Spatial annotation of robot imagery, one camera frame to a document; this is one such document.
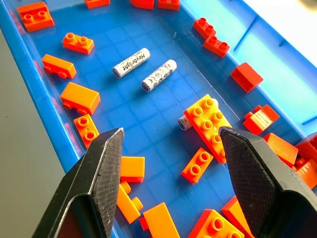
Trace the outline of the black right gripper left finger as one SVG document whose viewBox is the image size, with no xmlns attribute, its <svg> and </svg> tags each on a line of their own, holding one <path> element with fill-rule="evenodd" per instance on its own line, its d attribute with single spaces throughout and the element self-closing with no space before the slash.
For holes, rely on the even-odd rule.
<svg viewBox="0 0 317 238">
<path fill-rule="evenodd" d="M 32 238 L 110 238 L 124 129 L 95 138 L 57 187 Z"/>
</svg>

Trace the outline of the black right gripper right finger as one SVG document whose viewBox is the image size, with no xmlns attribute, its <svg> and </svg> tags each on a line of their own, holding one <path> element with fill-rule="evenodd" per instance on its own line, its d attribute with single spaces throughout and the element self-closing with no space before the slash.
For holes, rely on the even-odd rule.
<svg viewBox="0 0 317 238">
<path fill-rule="evenodd" d="M 317 238 L 317 195 L 266 141 L 219 129 L 230 179 L 255 238 Z"/>
</svg>

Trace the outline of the orange sloped brick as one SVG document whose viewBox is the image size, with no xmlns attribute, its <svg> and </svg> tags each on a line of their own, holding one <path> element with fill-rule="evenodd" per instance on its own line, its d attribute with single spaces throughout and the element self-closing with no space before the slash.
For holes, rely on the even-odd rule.
<svg viewBox="0 0 317 238">
<path fill-rule="evenodd" d="M 233 196 L 221 209 L 229 222 L 241 231 L 245 238 L 255 238 L 249 228 L 236 196 Z"/>
<path fill-rule="evenodd" d="M 263 137 L 275 154 L 289 167 L 293 167 L 298 155 L 298 149 L 273 133 Z"/>
</svg>

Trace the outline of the orange two-stud brick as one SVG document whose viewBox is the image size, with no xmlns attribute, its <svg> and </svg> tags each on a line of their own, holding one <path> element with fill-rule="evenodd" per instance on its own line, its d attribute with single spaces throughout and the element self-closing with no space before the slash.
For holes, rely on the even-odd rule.
<svg viewBox="0 0 317 238">
<path fill-rule="evenodd" d="M 212 160 L 213 156 L 205 149 L 200 148 L 181 172 L 181 175 L 190 183 L 196 184 Z"/>
<path fill-rule="evenodd" d="M 86 148 L 89 148 L 92 141 L 99 136 L 99 132 L 89 114 L 80 116 L 73 120 L 80 137 Z"/>
<path fill-rule="evenodd" d="M 67 33 L 62 40 L 65 48 L 79 53 L 89 55 L 94 48 L 94 41 L 84 36 L 78 36 L 74 33 Z"/>
</svg>

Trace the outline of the orange studded plate brick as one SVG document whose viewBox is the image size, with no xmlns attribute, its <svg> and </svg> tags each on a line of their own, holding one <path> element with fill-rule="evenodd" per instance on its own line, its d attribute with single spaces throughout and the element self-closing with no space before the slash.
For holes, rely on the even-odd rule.
<svg viewBox="0 0 317 238">
<path fill-rule="evenodd" d="M 245 235 L 217 211 L 205 209 L 188 238 L 245 238 Z"/>
</svg>

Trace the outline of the orange eight-stud plate brick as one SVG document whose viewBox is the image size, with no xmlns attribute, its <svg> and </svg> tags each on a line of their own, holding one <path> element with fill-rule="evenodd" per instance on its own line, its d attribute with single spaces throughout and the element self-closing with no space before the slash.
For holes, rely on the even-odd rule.
<svg viewBox="0 0 317 238">
<path fill-rule="evenodd" d="M 226 163 L 222 139 L 219 135 L 221 127 L 231 127 L 219 109 L 216 100 L 206 94 L 184 111 L 184 116 L 209 148 L 216 160 Z"/>
</svg>

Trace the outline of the blue plastic tray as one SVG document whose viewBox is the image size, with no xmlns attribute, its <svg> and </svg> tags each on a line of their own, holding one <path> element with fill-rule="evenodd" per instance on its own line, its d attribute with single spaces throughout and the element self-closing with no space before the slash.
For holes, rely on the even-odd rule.
<svg viewBox="0 0 317 238">
<path fill-rule="evenodd" d="M 45 2 L 54 26 L 27 32 L 17 8 Z M 0 0 L 0 29 L 9 45 L 30 96 L 64 171 L 86 148 L 73 120 L 75 109 L 63 106 L 60 95 L 69 83 L 45 72 L 49 54 L 74 64 L 73 83 L 99 92 L 92 115 L 99 132 L 125 131 L 122 154 L 145 157 L 145 178 L 131 184 L 143 212 L 165 203 L 181 238 L 188 238 L 205 209 L 220 211 L 234 196 L 226 164 L 212 160 L 196 184 L 181 172 L 207 146 L 195 129 L 183 131 L 178 119 L 206 94 L 216 99 L 229 123 L 244 129 L 245 115 L 269 105 L 279 119 L 274 133 L 297 144 L 317 132 L 317 63 L 310 62 L 243 0 L 180 0 L 178 11 L 134 7 L 130 0 L 111 0 L 88 9 L 84 0 Z M 194 29 L 204 17 L 218 40 L 230 48 L 221 58 L 203 47 Z M 89 55 L 65 48 L 74 33 L 94 41 Z M 116 78 L 112 68 L 147 48 L 150 58 Z M 177 69 L 151 92 L 141 82 L 168 60 Z M 247 62 L 264 80 L 246 93 L 230 76 Z"/>
</svg>

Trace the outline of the red hollow brick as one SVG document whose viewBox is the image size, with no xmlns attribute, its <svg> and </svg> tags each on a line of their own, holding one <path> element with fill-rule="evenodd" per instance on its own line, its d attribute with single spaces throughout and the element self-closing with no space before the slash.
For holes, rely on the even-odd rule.
<svg viewBox="0 0 317 238">
<path fill-rule="evenodd" d="M 264 80 L 247 62 L 236 66 L 230 76 L 246 93 L 251 92 Z"/>
</svg>

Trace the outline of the white battery with symbols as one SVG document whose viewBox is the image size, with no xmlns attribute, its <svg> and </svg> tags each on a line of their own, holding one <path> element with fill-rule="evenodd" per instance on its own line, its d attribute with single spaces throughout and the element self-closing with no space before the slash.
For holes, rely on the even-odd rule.
<svg viewBox="0 0 317 238">
<path fill-rule="evenodd" d="M 170 76 L 177 69 L 176 61 L 169 59 L 152 74 L 146 77 L 142 82 L 141 86 L 146 92 L 151 92 L 161 82 L 163 82 L 168 76 Z"/>
</svg>

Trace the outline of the white Heybright battery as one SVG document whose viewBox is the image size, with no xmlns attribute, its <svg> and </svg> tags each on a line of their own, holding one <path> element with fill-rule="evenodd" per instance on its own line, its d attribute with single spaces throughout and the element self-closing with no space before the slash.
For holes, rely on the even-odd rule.
<svg viewBox="0 0 317 238">
<path fill-rule="evenodd" d="M 123 60 L 112 68 L 112 72 L 116 78 L 122 78 L 127 73 L 147 61 L 151 56 L 150 51 L 147 48 L 142 48 L 132 56 Z"/>
</svg>

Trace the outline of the red two-stud brick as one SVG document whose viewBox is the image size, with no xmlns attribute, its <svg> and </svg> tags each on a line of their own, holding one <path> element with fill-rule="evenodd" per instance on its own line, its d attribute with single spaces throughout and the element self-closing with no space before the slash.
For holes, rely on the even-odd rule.
<svg viewBox="0 0 317 238">
<path fill-rule="evenodd" d="M 210 36 L 215 36 L 216 34 L 214 27 L 208 24 L 204 17 L 195 20 L 193 27 L 203 37 L 204 40 Z"/>
<path fill-rule="evenodd" d="M 209 36 L 205 40 L 203 47 L 221 58 L 225 57 L 230 48 L 226 42 L 218 40 L 216 36 Z"/>
</svg>

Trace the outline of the red curved brick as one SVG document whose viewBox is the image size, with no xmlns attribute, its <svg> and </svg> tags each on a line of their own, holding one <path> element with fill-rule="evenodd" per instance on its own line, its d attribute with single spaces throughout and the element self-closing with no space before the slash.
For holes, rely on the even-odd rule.
<svg viewBox="0 0 317 238">
<path fill-rule="evenodd" d="M 130 3 L 136 8 L 153 10 L 155 0 L 130 0 Z"/>
</svg>

